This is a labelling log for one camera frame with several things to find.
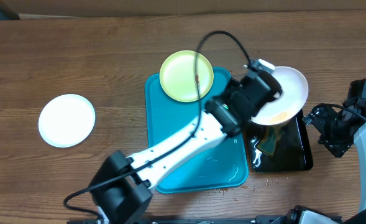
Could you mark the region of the pink white plate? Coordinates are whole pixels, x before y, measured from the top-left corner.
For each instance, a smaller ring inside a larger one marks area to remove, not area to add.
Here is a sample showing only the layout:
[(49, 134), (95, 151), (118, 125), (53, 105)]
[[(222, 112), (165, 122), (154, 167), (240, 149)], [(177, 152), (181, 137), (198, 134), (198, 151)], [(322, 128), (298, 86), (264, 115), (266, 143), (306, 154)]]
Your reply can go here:
[(283, 93), (277, 100), (261, 108), (252, 122), (272, 126), (282, 124), (294, 117), (304, 106), (308, 98), (308, 82), (295, 68), (277, 66), (272, 76), (279, 82)]

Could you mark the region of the green yellow sponge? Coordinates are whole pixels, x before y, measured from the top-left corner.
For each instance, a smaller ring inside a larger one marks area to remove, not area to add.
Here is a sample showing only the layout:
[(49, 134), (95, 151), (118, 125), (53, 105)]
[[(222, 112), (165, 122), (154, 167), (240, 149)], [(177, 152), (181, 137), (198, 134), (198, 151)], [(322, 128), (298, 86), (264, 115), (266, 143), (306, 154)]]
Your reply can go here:
[(265, 155), (272, 157), (275, 153), (277, 142), (283, 134), (283, 125), (266, 126), (255, 148)]

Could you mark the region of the green rimmed plate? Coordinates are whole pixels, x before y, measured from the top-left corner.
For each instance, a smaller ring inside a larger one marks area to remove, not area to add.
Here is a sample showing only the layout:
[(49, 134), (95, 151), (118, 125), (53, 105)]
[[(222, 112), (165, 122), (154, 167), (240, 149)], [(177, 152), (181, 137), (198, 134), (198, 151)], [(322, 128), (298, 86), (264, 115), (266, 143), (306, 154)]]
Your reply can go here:
[(176, 101), (196, 101), (197, 80), (200, 97), (204, 97), (213, 85), (213, 68), (206, 57), (192, 50), (171, 54), (160, 68), (160, 84), (164, 92)]

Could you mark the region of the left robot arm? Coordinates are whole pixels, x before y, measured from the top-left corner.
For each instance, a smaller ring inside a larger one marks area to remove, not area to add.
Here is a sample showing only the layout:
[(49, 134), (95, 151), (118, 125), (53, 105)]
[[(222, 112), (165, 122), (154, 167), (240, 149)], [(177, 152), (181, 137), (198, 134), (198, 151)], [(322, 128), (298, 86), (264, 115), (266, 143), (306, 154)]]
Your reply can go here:
[(98, 223), (134, 223), (165, 177), (197, 154), (240, 134), (264, 105), (281, 96), (274, 70), (262, 59), (250, 61), (248, 74), (240, 81), (230, 79), (184, 128), (128, 157), (121, 151), (108, 156), (89, 184)]

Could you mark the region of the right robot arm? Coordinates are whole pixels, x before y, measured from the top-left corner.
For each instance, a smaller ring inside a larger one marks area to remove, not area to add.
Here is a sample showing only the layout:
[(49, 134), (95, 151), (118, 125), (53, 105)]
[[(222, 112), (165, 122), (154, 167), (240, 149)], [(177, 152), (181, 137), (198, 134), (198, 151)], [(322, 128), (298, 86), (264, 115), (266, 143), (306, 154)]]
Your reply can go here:
[(360, 206), (348, 223), (366, 223), (366, 79), (350, 83), (346, 100), (341, 105), (321, 103), (303, 118), (313, 125), (334, 157), (342, 157), (351, 146), (357, 148), (360, 169)]

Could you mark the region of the black water tray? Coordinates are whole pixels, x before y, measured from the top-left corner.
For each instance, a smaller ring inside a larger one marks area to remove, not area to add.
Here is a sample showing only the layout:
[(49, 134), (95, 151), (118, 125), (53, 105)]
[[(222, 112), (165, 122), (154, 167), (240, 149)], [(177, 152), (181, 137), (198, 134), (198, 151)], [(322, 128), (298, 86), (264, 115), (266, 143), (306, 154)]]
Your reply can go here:
[(254, 172), (293, 172), (310, 170), (313, 167), (308, 133), (302, 119), (303, 112), (299, 111), (293, 118), (282, 124), (283, 134), (277, 142), (272, 157), (255, 148), (266, 126), (252, 124), (246, 130), (246, 145), (250, 166)]

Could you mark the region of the teal plastic tray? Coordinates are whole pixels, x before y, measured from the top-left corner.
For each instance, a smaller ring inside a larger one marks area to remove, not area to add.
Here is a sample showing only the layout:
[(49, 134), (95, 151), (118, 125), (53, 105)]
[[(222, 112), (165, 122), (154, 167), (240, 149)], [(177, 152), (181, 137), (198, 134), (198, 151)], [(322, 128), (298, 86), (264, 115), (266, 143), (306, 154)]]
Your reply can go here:
[[(198, 115), (197, 102), (182, 103), (162, 89), (160, 75), (145, 83), (148, 146), (152, 147), (185, 127)], [(163, 194), (175, 194), (241, 185), (249, 175), (244, 138), (226, 139), (190, 159), (168, 175), (157, 187)]]

